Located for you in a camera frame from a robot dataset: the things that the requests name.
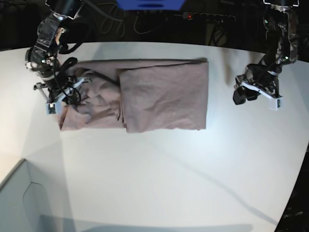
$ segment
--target wrinkled fabric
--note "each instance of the wrinkled fabric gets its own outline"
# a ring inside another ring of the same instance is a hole
[[[81,104],[65,107],[62,131],[126,128],[206,128],[208,63],[200,60],[122,60],[78,63],[70,72],[90,77]]]

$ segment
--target blue object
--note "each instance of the blue object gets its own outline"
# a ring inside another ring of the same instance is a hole
[[[126,11],[172,10],[178,11],[185,0],[117,0],[119,7]]]

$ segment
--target white table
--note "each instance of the white table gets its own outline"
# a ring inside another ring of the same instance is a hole
[[[0,155],[29,161],[31,180],[46,188],[46,214],[59,231],[275,230],[309,140],[309,64],[283,68],[284,106],[274,112],[263,97],[240,106],[232,100],[235,76],[261,54],[169,43],[86,43],[70,56],[207,58],[207,129],[60,133],[45,114],[44,98],[32,90],[40,80],[25,69],[25,52],[0,53]]]

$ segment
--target folded cloth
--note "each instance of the folded cloth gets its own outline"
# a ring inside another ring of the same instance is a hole
[[[65,107],[59,122],[62,131],[125,127],[128,133],[136,133],[206,128],[205,61],[95,61],[79,63],[71,71],[83,72],[92,82],[81,86],[81,105]]]

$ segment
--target robotic arm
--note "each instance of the robotic arm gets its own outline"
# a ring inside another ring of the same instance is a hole
[[[297,15],[293,7],[299,6],[299,0],[264,0],[264,4],[269,5],[264,15],[268,51],[258,64],[247,65],[245,74],[236,77],[233,100],[239,105],[264,95],[269,108],[278,110],[282,105],[278,76],[284,65],[297,61]]]
[[[268,5],[264,16],[268,52],[258,64],[249,64],[245,74],[236,77],[233,100],[239,105],[264,95],[269,98],[269,107],[277,110],[282,102],[278,76],[283,65],[297,60],[297,16],[293,7],[299,5],[299,0],[296,3],[295,0],[263,1]],[[48,114],[60,114],[62,101],[72,105],[81,101],[76,88],[87,80],[68,76],[65,72],[77,63],[77,59],[69,58],[60,65],[57,55],[73,52],[81,45],[78,43],[68,50],[62,37],[67,33],[64,22],[76,19],[84,4],[104,14],[91,0],[47,0],[46,5],[50,7],[51,14],[39,25],[38,39],[26,54],[26,67],[37,72],[44,82],[37,83],[34,89],[38,89],[46,98]],[[48,89],[49,96],[43,91],[44,88]]]

